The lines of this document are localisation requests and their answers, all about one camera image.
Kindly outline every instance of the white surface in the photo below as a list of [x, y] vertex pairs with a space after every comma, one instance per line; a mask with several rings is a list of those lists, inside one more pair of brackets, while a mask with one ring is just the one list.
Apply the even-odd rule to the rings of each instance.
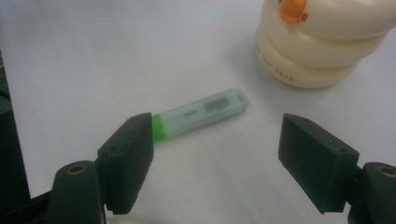
[[129, 117], [241, 89], [238, 117], [156, 146], [131, 217], [151, 223], [347, 223], [318, 213], [277, 159], [282, 115], [312, 119], [367, 161], [396, 164], [396, 32], [334, 87], [261, 77], [261, 0], [2, 0], [3, 53], [32, 195], [94, 160]]

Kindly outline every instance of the cream plastic container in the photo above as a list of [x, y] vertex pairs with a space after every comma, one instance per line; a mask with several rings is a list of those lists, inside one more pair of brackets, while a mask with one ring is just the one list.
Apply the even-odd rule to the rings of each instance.
[[395, 0], [266, 0], [256, 52], [281, 82], [322, 88], [351, 74], [395, 26]]

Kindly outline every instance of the green highlighter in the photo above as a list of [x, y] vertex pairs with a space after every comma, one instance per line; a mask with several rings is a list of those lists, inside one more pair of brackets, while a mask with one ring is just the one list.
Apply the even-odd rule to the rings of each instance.
[[152, 117], [154, 142], [161, 142], [207, 124], [242, 113], [248, 100], [240, 90], [231, 89], [168, 110]]

